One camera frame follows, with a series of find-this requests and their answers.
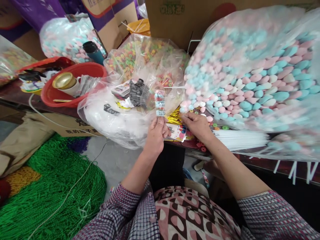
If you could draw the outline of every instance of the gold tin lid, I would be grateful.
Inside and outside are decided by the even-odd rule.
[[[52,86],[57,89],[69,89],[77,83],[77,79],[71,72],[64,72],[59,74],[52,82]]]

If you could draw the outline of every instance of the colorful printed card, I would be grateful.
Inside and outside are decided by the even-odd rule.
[[[164,117],[166,115],[166,110],[164,108],[164,91],[156,90],[154,94],[154,103],[156,105],[156,114],[158,117]]]
[[[167,123],[167,127],[171,132],[171,137],[167,137],[165,140],[175,140],[183,142],[187,137],[187,127],[183,125],[175,125]]]

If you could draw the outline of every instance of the person's right hand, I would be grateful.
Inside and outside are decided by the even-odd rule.
[[[200,114],[185,113],[181,116],[182,123],[185,124],[189,130],[204,144],[215,139],[212,133],[207,118]]]

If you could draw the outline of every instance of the wooden table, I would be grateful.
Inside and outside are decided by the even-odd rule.
[[[21,81],[16,80],[13,81],[6,86],[0,88],[0,101],[2,103],[8,104],[8,105],[15,105],[23,109],[30,109],[28,100],[30,98],[29,93],[24,93],[20,90]],[[77,109],[75,108],[53,108],[48,107],[41,101],[41,97],[38,95],[34,95],[32,98],[32,105],[34,108],[36,108],[39,111],[42,112],[53,112],[53,113],[59,113],[64,114],[67,116],[79,118],[79,115],[77,113]],[[172,144],[175,144],[180,147],[184,148],[190,148],[194,150],[201,151],[201,148],[197,146],[198,141],[196,139],[190,140],[190,141],[184,141],[181,142],[172,142]],[[258,159],[258,158],[252,158],[250,159],[248,156],[239,155],[239,159],[246,165],[250,165],[256,168],[261,168],[265,170],[272,171],[274,170],[277,161],[276,160],[270,160],[270,159]],[[293,162],[291,161],[281,161],[280,165],[278,167],[277,173],[289,175],[291,167]],[[315,172],[315,175],[313,177],[313,182],[320,184],[320,167],[318,167],[317,171]],[[298,162],[297,167],[297,177],[305,179],[307,173],[307,164],[303,162]]]

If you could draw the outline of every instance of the thermos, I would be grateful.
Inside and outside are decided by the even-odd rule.
[[[97,45],[92,42],[85,42],[83,45],[83,50],[87,53],[88,57],[91,58],[94,62],[99,63],[103,66],[103,55]]]

